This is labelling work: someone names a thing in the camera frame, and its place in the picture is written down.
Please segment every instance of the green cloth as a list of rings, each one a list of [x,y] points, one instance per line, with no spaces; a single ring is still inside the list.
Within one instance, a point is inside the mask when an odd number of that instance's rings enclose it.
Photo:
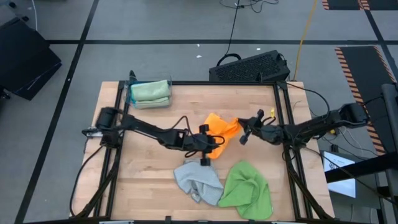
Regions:
[[[157,100],[170,95],[167,80],[131,85],[131,98],[134,101]]]
[[[134,107],[137,109],[148,109],[148,108],[163,108],[170,105],[170,99],[163,97],[156,100],[136,101]]]
[[[218,206],[235,206],[245,219],[266,220],[273,211],[268,182],[250,163],[241,161],[229,171]]]

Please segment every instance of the orange and black striped tape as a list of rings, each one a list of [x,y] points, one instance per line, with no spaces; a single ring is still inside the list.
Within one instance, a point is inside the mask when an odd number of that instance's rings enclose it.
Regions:
[[[341,68],[343,69],[344,76],[347,79],[349,88],[351,89],[351,92],[354,96],[355,101],[357,103],[363,103],[364,101],[363,101],[362,96],[358,90],[358,87],[355,84],[354,77],[351,74],[351,70],[349,69],[349,66],[347,64],[347,61],[346,61],[344,55],[343,55],[343,52],[341,51],[341,49],[339,47],[337,47],[335,49],[335,51],[336,51],[338,61],[341,65]],[[379,54],[379,56],[380,56],[381,61],[384,63],[384,60],[382,59],[381,54]],[[376,149],[377,155],[379,155],[379,156],[384,155],[386,153],[386,150],[384,149],[384,147],[380,141],[379,135],[376,133],[376,130],[374,129],[373,124],[371,122],[368,123],[367,130],[368,130],[368,134],[373,142],[373,146]]]
[[[359,4],[360,10],[370,10],[368,0],[357,0]],[[328,0],[322,0],[323,8],[329,10],[329,2]]]
[[[358,0],[360,10],[370,10],[368,0]]]
[[[377,52],[377,54],[378,54],[378,56],[379,56],[379,58],[380,58],[380,61],[383,63],[384,68],[386,69],[386,72],[387,72],[388,75],[390,76],[391,81],[392,81],[392,82],[396,82],[396,79],[394,78],[394,76],[393,76],[392,73],[390,72],[390,69],[388,68],[386,62],[384,61],[383,56],[381,55],[379,49],[378,49],[376,46],[373,46],[373,47],[374,47],[374,49],[376,50],[376,52]]]
[[[323,8],[329,10],[329,3],[328,0],[322,0]]]

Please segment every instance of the wire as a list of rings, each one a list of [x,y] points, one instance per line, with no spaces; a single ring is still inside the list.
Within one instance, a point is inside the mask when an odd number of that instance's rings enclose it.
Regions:
[[[208,142],[205,142],[205,141],[202,141],[201,139],[196,138],[195,135],[193,135],[193,133],[192,133],[191,127],[189,125],[188,117],[185,116],[185,115],[182,116],[180,119],[178,119],[178,121],[171,128],[165,129],[165,130],[161,130],[161,131],[156,131],[156,132],[158,132],[158,133],[169,132],[169,131],[173,130],[173,128],[175,128],[181,122],[181,120],[184,119],[184,118],[185,118],[185,122],[187,123],[187,129],[186,130],[191,134],[192,138],[195,139],[196,141],[202,142],[203,144],[206,144],[207,146],[220,146],[220,145],[225,143],[225,138],[223,136],[219,136],[219,135],[212,136],[214,138],[221,138],[223,140],[221,143],[216,143],[216,144],[210,144]]]
[[[264,119],[261,121],[262,125],[264,125],[264,122],[268,121],[268,120],[271,119],[271,118],[272,118],[272,117],[264,118]]]
[[[37,31],[37,11],[36,11],[36,5],[35,5],[34,0],[32,0],[32,5],[33,5],[33,10],[35,11],[35,24],[36,24],[36,31]]]
[[[236,8],[238,8],[238,9],[244,9],[244,8],[247,7],[247,6],[251,6],[251,7],[252,7],[253,5],[255,5],[255,4],[259,3],[259,2],[262,2],[262,3],[261,3],[261,9],[262,9],[262,4],[263,4],[263,3],[268,3],[268,4],[276,5],[276,4],[279,3],[279,0],[274,0],[274,2],[263,1],[263,0],[251,0],[250,4],[247,4],[247,5],[245,5],[245,4],[239,5],[239,4],[236,4],[236,3],[235,3],[235,7],[234,7],[234,6],[227,6],[227,5],[225,5],[223,2],[224,2],[224,0],[220,0],[220,1],[219,1],[219,3],[220,3],[222,6],[228,7],[228,8],[231,8],[231,9],[236,9]]]
[[[233,25],[232,25],[232,31],[231,31],[231,37],[229,37],[228,50],[226,51],[225,55],[228,54],[229,48],[231,47],[232,35],[234,34],[234,28],[235,28],[235,22],[236,22],[236,15],[238,14],[238,9],[239,9],[239,7],[236,6],[236,9],[235,9],[235,16],[234,16],[234,23],[233,23]]]
[[[294,112],[294,108],[296,107],[296,104],[297,104],[297,103],[300,103],[300,102],[301,102],[301,100],[298,100],[297,102],[294,103],[293,109],[292,109],[292,113]]]
[[[343,134],[343,138],[346,140],[346,142],[350,145],[350,146],[353,146],[354,148],[356,148],[356,149],[360,149],[360,150],[364,150],[364,151],[368,151],[368,152],[370,152],[370,153],[372,153],[372,154],[374,154],[375,156],[378,156],[376,153],[374,153],[374,152],[372,152],[372,150],[369,150],[369,149],[363,149],[363,148],[361,148],[361,147],[356,147],[356,146],[354,146],[351,142],[349,142],[348,141],[348,139],[346,138],[346,136]]]
[[[296,58],[296,68],[295,68],[295,70],[294,70],[293,80],[296,80],[297,70],[299,69],[299,64],[300,64],[300,52],[301,52],[301,48],[302,48],[302,45],[303,45],[303,41],[304,41],[304,39],[305,39],[305,36],[307,35],[308,28],[310,27],[312,15],[313,15],[313,13],[315,12],[315,9],[317,8],[317,3],[318,3],[318,0],[314,0],[312,9],[311,9],[311,11],[310,11],[310,15],[309,15],[309,17],[308,17],[307,23],[306,23],[305,28],[304,28],[303,36],[301,37],[301,40],[300,40],[300,45],[298,46],[298,52],[297,52],[297,58]]]
[[[371,212],[369,212],[369,220],[370,220],[370,223],[372,223],[372,211],[373,211],[373,209],[372,208],[370,208],[371,209]]]
[[[304,147],[304,148],[305,148],[305,149],[308,149],[309,151],[312,151],[312,152],[318,154],[322,159],[326,159],[326,160],[329,161],[331,164],[335,165],[339,170],[343,171],[346,175],[348,175],[349,177],[351,177],[351,178],[355,179],[356,181],[358,181],[360,184],[362,184],[364,187],[366,187],[367,189],[369,189],[371,192],[373,192],[373,193],[374,193],[375,195],[377,195],[378,197],[383,198],[384,200],[386,200],[386,201],[390,202],[391,204],[397,206],[397,204],[396,204],[393,200],[391,200],[391,199],[389,199],[389,198],[387,198],[387,197],[385,197],[385,196],[379,194],[379,192],[377,192],[377,190],[374,190],[372,187],[368,186],[367,184],[365,184],[364,182],[362,182],[361,180],[359,180],[358,178],[356,178],[353,174],[350,174],[347,170],[345,170],[344,168],[341,168],[339,165],[337,165],[337,164],[335,164],[334,162],[332,162],[329,158],[323,156],[322,154],[320,154],[319,152],[317,152],[317,151],[315,151],[315,150],[313,150],[313,149],[310,149],[310,148],[308,148],[308,147]]]
[[[353,221],[353,215],[354,215],[354,205],[351,205],[351,218],[349,218],[349,221]]]
[[[330,141],[329,141],[328,139],[326,139],[326,138],[322,138],[322,139],[325,140],[325,141],[327,141],[327,142],[330,143],[330,144],[333,144],[332,142],[330,142]],[[357,156],[356,154],[353,154],[353,153],[350,152],[349,150],[342,148],[341,146],[337,146],[337,147],[339,147],[339,149],[341,149],[341,150],[343,150],[343,151],[345,151],[345,152],[348,152],[349,154],[351,154],[351,155],[357,157],[358,159],[361,159],[362,161],[364,160],[364,159],[360,158],[359,156]]]
[[[258,2],[261,2],[260,11],[256,11],[256,10],[254,10],[254,8],[253,8],[253,5],[255,5],[255,4],[258,3]],[[279,4],[279,0],[275,0],[274,2],[263,1],[263,0],[250,0],[250,7],[251,7],[251,10],[252,10],[253,12],[255,12],[255,13],[260,13],[260,12],[262,11],[262,5],[263,5],[264,3],[277,5],[277,4]]]
[[[327,139],[326,137],[322,137],[322,139],[326,139],[326,140],[328,140],[328,141],[333,141],[333,140],[335,140],[337,138],[337,135],[335,135],[335,137],[334,138],[332,138],[332,139]]]
[[[86,159],[86,161],[83,163],[83,165],[81,165],[79,171],[77,172],[75,184],[73,184],[72,194],[71,194],[70,200],[69,200],[69,211],[73,217],[76,216],[75,213],[73,212],[73,208],[72,208],[73,196],[75,195],[75,190],[76,190],[77,183],[79,181],[80,173],[83,170],[83,168],[86,166],[87,162],[90,161],[90,159],[93,158],[102,148],[103,148],[103,146],[99,147],[94,153],[92,153],[92,155]]]
[[[375,97],[375,98],[373,98],[373,99],[370,99],[370,100],[368,100],[368,101],[365,101],[364,103],[362,103],[362,105],[366,105],[366,104],[368,104],[368,103],[370,103],[370,102],[372,102],[372,101],[374,101],[374,100],[381,99],[381,98],[383,98],[383,97],[382,97],[382,96]]]
[[[197,150],[189,151],[189,152],[185,153],[184,157],[189,158],[189,157],[195,155],[197,152],[198,152]]]
[[[301,90],[309,91],[309,92],[311,92],[311,93],[314,93],[314,94],[318,95],[320,98],[323,99],[323,101],[324,101],[325,104],[326,104],[326,107],[328,108],[328,111],[326,112],[326,114],[327,114],[326,118],[329,116],[329,112],[330,112],[329,103],[327,102],[327,100],[325,99],[325,97],[323,97],[323,96],[322,96],[321,94],[319,94],[317,91],[309,90],[309,89],[306,89],[306,88],[302,88],[302,87],[299,87],[299,86],[297,86],[297,85],[293,85],[293,84],[288,83],[288,82],[284,82],[284,83],[286,83],[286,84],[288,84],[288,85],[291,85],[291,86],[294,86],[294,87],[296,87],[296,88],[299,88],[299,89],[301,89]]]
[[[361,148],[362,149],[362,146],[361,146],[361,144],[357,141],[357,140],[355,140],[355,138],[354,138],[354,136],[351,134],[351,132],[349,131],[349,130],[347,130],[347,132],[348,132],[348,134],[351,136],[351,138],[354,140],[354,142],[356,143],[356,144],[358,144],[359,145],[359,148]]]
[[[316,115],[316,114],[311,110],[311,108],[310,108],[310,111],[311,111],[311,113],[312,113],[314,116],[319,116],[319,115]]]

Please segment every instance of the wooden table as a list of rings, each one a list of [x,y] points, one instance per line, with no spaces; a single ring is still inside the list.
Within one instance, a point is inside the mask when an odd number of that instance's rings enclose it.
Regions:
[[[295,83],[295,85],[303,86],[302,83]],[[117,82],[102,83],[93,124],[102,107],[114,106],[117,87]],[[203,124],[210,113],[216,113],[224,120],[230,121],[235,117],[255,116],[258,109],[263,109],[266,117],[270,115],[271,109],[275,108],[274,92],[271,86],[175,85],[172,88],[173,99],[170,108],[135,110],[130,107],[129,114],[160,128],[169,128],[181,116],[187,115],[191,128],[195,129]],[[295,122],[301,123],[310,119],[305,92],[289,86],[289,93],[290,103],[294,107]],[[280,96],[282,109],[285,111],[282,91],[280,91]],[[185,128],[185,125],[181,122],[177,128]],[[256,167],[269,183],[274,207],[274,213],[269,220],[295,220],[286,164],[281,156],[282,146],[272,146],[255,136],[251,136],[248,143],[242,146],[239,143],[239,137],[232,139],[224,153],[217,160],[212,161],[221,183],[225,183],[230,168],[238,161],[245,159]],[[99,141],[100,139],[88,141],[84,160],[98,148]],[[311,140],[308,147],[318,150],[315,140]],[[98,188],[104,152],[103,149],[92,158],[81,173],[73,201],[75,213],[85,206]],[[301,150],[301,153],[309,191],[325,211],[334,216],[322,160],[313,152]],[[165,216],[170,215],[173,220],[242,220],[234,207],[218,208],[204,202],[196,203],[190,195],[186,195],[179,189],[174,180],[173,170],[182,165],[183,155],[184,152],[168,150],[153,139],[127,131],[123,142],[111,218],[113,220],[164,220]],[[302,194],[299,190],[297,193],[301,216],[305,217]],[[107,199],[108,193],[105,193],[103,205],[106,205]],[[105,206],[102,206],[102,215],[104,211]]]

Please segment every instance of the gray floor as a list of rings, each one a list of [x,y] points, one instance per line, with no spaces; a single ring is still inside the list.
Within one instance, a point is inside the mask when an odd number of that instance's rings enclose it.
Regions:
[[[34,27],[30,1],[16,1],[17,13],[27,14]],[[78,40],[93,0],[36,0],[38,30],[46,39]],[[234,1],[225,0],[233,5]],[[265,4],[260,14],[240,9],[235,39],[301,38],[312,0],[283,0],[277,6]],[[372,12],[383,37],[397,40],[396,11]],[[88,39],[228,39],[234,10],[218,0],[100,0]],[[307,39],[376,40],[364,11],[326,11],[318,3]],[[298,80],[321,93],[331,108],[353,102],[334,45],[304,45]],[[0,102],[0,223],[12,223],[43,144],[76,45],[52,45],[61,58],[61,69],[32,100],[16,96]],[[68,201],[73,181],[83,158],[84,137],[80,131],[91,123],[102,81],[125,80],[133,69],[141,80],[171,76],[173,80],[207,80],[208,69],[224,55],[227,45],[85,45],[54,133],[49,153],[32,198],[25,222],[68,217]],[[232,45],[230,52],[248,57],[278,50],[294,70],[298,45]],[[398,58],[398,46],[389,46]],[[326,108],[319,97],[307,94],[311,109],[322,114]],[[351,130],[363,148],[373,149],[365,129]],[[336,142],[359,156],[368,152]],[[321,149],[329,144],[319,141]],[[336,216],[349,220],[351,205],[332,198]],[[368,208],[355,207],[353,221],[370,222]],[[376,211],[372,221],[377,222]]]

